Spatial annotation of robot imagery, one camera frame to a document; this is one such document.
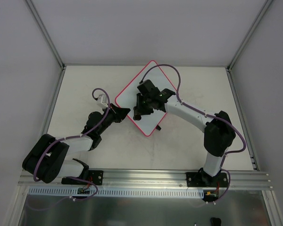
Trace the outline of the black bone-shaped eraser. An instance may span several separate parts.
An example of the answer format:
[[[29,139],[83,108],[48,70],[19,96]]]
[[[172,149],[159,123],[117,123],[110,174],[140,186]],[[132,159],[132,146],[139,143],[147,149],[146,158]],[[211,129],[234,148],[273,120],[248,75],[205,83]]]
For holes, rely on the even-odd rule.
[[[134,121],[140,121],[142,119],[142,116],[140,114],[134,114],[133,115],[133,120]]]

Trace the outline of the pink framed whiteboard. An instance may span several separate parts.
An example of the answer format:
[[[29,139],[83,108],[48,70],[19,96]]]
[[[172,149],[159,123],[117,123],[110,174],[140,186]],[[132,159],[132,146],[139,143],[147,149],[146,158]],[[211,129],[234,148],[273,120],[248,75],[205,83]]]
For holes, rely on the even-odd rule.
[[[154,113],[141,117],[141,120],[135,121],[133,119],[133,108],[136,106],[137,93],[139,92],[137,86],[144,74],[157,62],[151,60],[141,71],[125,86],[125,88],[115,97],[115,103],[118,107],[131,109],[127,117],[132,123],[143,133],[144,136],[149,137],[155,131],[159,123],[164,119],[166,113],[163,111],[154,110]],[[158,87],[160,91],[164,88],[176,91],[175,86],[166,76],[160,67],[152,69],[146,76],[153,84]]]

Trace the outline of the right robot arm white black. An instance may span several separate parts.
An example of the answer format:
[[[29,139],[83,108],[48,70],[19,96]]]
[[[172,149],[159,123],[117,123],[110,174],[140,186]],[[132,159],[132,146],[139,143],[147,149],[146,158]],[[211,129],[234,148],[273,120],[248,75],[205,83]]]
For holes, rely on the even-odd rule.
[[[174,97],[170,89],[160,91],[150,80],[140,82],[137,86],[136,106],[133,108],[133,119],[139,121],[144,115],[155,110],[175,115],[198,129],[204,134],[204,147],[208,152],[205,164],[192,179],[197,185],[213,186],[218,182],[222,159],[225,151],[232,145],[236,137],[231,121],[226,112],[220,111],[212,118],[200,110],[190,108]]]

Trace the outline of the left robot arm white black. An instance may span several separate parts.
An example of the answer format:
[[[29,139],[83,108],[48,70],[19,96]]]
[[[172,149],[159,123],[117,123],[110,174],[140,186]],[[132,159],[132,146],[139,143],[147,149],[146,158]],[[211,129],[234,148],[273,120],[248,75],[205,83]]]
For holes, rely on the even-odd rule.
[[[103,113],[92,112],[80,135],[55,138],[44,134],[34,145],[22,163],[23,170],[31,173],[36,181],[51,183],[61,177],[65,185],[88,185],[94,183],[96,174],[82,160],[66,159],[68,155],[94,150],[102,141],[101,134],[112,124],[122,122],[129,108],[110,104]]]

